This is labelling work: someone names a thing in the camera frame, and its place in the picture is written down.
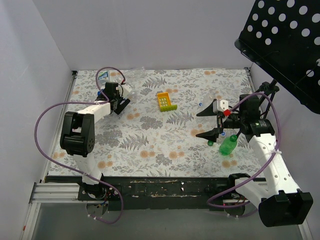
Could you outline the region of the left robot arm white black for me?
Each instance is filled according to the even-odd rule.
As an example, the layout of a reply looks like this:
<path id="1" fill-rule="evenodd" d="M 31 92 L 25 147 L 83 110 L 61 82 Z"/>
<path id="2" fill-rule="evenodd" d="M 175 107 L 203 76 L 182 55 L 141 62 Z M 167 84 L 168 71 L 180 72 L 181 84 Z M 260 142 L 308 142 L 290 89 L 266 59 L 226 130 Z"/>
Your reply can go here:
<path id="1" fill-rule="evenodd" d="M 60 147 L 72 156 L 77 168 L 83 172 L 80 186 L 95 200 L 106 196 L 106 187 L 99 183 L 103 176 L 95 163 L 95 124 L 104 117 L 119 115 L 130 103 L 132 87 L 125 83 L 106 82 L 93 105 L 83 110 L 68 111 L 64 115 Z"/>

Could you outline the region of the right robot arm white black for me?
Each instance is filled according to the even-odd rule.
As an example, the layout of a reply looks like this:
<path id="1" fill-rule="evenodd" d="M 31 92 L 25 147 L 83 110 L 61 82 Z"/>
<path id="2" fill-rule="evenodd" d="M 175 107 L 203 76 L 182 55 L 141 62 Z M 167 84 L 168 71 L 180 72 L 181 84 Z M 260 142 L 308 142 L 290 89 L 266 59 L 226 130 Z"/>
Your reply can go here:
<path id="1" fill-rule="evenodd" d="M 267 100 L 273 109 L 272 100 L 262 92 L 243 94 L 234 107 L 228 101 L 214 99 L 197 116 L 215 116 L 217 127 L 197 134 L 198 138 L 215 143 L 224 129 L 239 129 L 253 149 L 261 168 L 249 176 L 244 173 L 231 175 L 226 190 L 213 195 L 207 205 L 217 208 L 213 201 L 224 195 L 232 199 L 244 196 L 258 211 L 266 227 L 301 225 L 305 221 L 313 198 L 303 192 L 290 174 L 279 150 L 282 134 L 280 122 L 274 130 L 268 119 L 262 119 L 260 101 Z"/>

